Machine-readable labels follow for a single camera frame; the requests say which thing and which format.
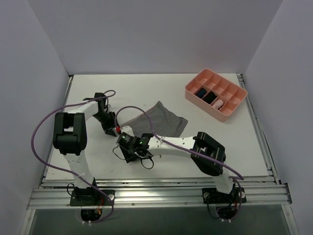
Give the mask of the grey striped underwear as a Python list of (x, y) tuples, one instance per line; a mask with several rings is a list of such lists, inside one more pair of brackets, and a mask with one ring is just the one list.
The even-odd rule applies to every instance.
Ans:
[[(158, 136), (178, 138), (183, 133), (188, 124), (188, 120), (175, 115), (158, 101), (156, 105), (146, 111), (151, 118), (153, 129)], [(121, 127), (129, 126), (133, 134), (141, 137), (142, 134), (151, 133), (150, 123), (144, 115), (138, 115), (132, 120), (121, 124)]]

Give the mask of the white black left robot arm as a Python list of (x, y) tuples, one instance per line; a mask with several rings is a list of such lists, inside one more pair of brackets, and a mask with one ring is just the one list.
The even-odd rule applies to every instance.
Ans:
[(94, 205), (99, 198), (96, 182), (85, 156), (87, 146), (86, 121), (93, 117), (106, 135), (116, 137), (115, 112), (111, 111), (105, 93), (95, 93), (85, 98), (83, 104), (68, 112), (57, 112), (54, 118), (53, 146), (66, 159), (69, 170), (74, 172), (74, 196), (81, 197), (87, 205)]

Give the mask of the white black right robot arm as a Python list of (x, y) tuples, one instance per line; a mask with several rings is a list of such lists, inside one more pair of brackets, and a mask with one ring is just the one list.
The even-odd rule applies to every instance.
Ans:
[(135, 137), (127, 126), (122, 129), (116, 144), (128, 163), (146, 159), (151, 161), (154, 156), (190, 158), (202, 173), (213, 177), (221, 201), (228, 202), (235, 196), (233, 181), (224, 164), (225, 147), (205, 132), (184, 138), (156, 137), (147, 133)]

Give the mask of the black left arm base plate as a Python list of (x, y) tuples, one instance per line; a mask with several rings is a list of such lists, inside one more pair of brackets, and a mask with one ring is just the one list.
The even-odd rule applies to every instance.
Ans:
[(114, 203), (115, 191), (112, 189), (102, 190), (108, 200), (102, 193), (92, 188), (75, 188), (71, 193), (70, 206), (111, 206)]

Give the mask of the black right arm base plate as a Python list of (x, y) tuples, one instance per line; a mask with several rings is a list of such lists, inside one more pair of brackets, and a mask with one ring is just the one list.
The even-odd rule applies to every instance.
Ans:
[(246, 203), (246, 194), (243, 188), (235, 187), (232, 191), (227, 193), (221, 193), (216, 188), (202, 188), (202, 198), (205, 204), (234, 204), (234, 203)]

